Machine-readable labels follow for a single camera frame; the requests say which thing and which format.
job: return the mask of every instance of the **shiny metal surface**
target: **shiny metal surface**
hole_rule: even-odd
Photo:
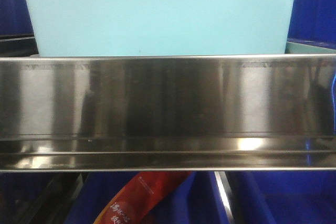
[[[230,204],[230,197],[232,197],[232,191],[226,178],[226,175],[224,172],[218,172],[218,171],[214,172],[214,174],[217,182],[220,199],[222,200],[228,223],[238,224],[237,222],[235,222],[232,212],[232,205]]]
[[[335,169],[335,79],[336,54],[1,58],[0,170]]]

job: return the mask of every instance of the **storage crate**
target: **storage crate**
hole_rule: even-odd
[[[336,42],[336,0],[294,0],[289,37]]]
[[[0,36],[32,34],[26,0],[0,0]]]
[[[235,172],[248,224],[333,224],[336,172]]]
[[[42,57],[281,54],[293,0],[27,0]]]

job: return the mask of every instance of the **packaging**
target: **packaging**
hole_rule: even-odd
[[[94,224],[138,224],[190,172],[140,172],[111,199]]]

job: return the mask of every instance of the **shelf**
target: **shelf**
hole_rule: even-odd
[[[287,51],[0,58],[0,170],[336,169],[336,51]]]

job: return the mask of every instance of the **stainless steel shelf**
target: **stainless steel shelf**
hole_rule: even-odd
[[[287,51],[0,58],[0,170],[336,169],[336,51]]]

